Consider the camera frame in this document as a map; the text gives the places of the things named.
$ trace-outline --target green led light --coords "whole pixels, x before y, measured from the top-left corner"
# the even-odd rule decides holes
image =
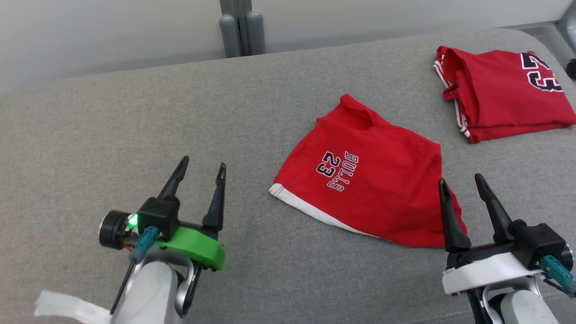
[[[138,226],[138,214],[133,214],[132,217],[130,217],[130,219],[128,219],[128,226],[130,228],[134,228],[134,227]]]

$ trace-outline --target teal connector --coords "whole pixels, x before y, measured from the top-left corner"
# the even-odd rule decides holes
[[[132,250],[130,256],[128,257],[130,261],[140,263],[144,259],[146,252],[148,252],[148,250],[154,245],[154,243],[156,243],[159,235],[160,231],[158,230],[158,228],[154,226],[147,227],[146,230],[144,230],[144,234],[142,234],[142,236],[140,236],[140,238],[136,242],[134,249]]]
[[[540,260],[540,268],[546,275],[556,280],[570,298],[576,297],[576,282],[574,276],[551,255],[546,255]]]

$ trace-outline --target white trim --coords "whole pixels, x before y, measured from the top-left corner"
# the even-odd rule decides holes
[[[268,190],[268,192],[275,196],[276,198],[280,199],[281,201],[287,203],[288,205],[300,210],[301,212],[307,214],[308,216],[312,216],[313,218],[321,221],[322,223],[326,223],[328,225],[340,227],[346,229],[350,232],[363,234],[367,236],[372,236],[377,238],[377,236],[361,232],[357,229],[354,229],[343,222],[335,219],[334,217],[324,213],[322,210],[312,206],[311,204],[305,202],[304,200],[298,198],[295,194],[288,191],[288,189],[284,188],[283,185],[279,183],[274,183],[272,187]]]
[[[442,82],[444,83],[445,87],[450,87],[451,84],[448,83],[446,81],[446,79],[444,79],[444,70],[442,68],[442,63],[440,63],[439,61],[434,62],[434,70],[436,70],[436,73],[438,73],[438,76],[440,77],[440,80],[442,80]],[[466,137],[470,137],[470,132],[468,131],[467,127],[468,124],[466,123],[466,117],[464,116],[464,114],[461,113],[460,108],[458,107],[458,100],[457,99],[453,99],[454,100],[454,107],[456,110],[456,123],[458,124],[458,127],[460,127],[460,131],[464,134],[464,136]]]

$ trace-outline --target gray couch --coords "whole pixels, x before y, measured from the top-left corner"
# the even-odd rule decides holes
[[[473,244],[492,235],[475,172],[512,218],[546,222],[576,244],[575,130],[467,143],[432,69],[440,45],[536,51],[576,103],[550,52],[505,29],[98,74],[0,96],[0,323],[73,323],[33,319],[42,289],[109,308],[127,253],[101,247],[98,225],[156,195],[183,155],[187,221],[200,222],[228,164],[225,269],[202,277],[190,323],[473,322],[467,298],[442,290],[443,250],[330,227],[267,192],[315,118],[347,92],[442,145]],[[573,301],[543,294],[560,322],[573,322]]]

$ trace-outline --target white cloth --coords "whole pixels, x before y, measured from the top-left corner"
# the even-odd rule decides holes
[[[36,301],[34,316],[62,316],[83,324],[109,324],[109,310],[64,293],[42,291]]]

